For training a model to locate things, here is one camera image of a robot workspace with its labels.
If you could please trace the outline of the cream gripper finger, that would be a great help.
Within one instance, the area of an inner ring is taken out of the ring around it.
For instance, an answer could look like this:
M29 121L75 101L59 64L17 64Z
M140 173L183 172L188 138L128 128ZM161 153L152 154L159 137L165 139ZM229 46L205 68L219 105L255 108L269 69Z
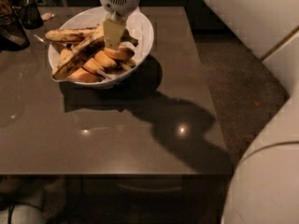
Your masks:
M105 47L117 50L126 29L127 16L108 11L103 19Z

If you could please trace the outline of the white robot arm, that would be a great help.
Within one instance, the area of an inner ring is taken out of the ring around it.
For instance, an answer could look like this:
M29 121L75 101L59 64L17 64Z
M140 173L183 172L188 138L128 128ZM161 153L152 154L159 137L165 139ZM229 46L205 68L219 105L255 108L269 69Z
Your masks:
M169 0L146 0L149 3ZM265 101L271 118L241 155L220 220L181 224L299 224L299 0L202 0L264 67L216 80L219 97Z

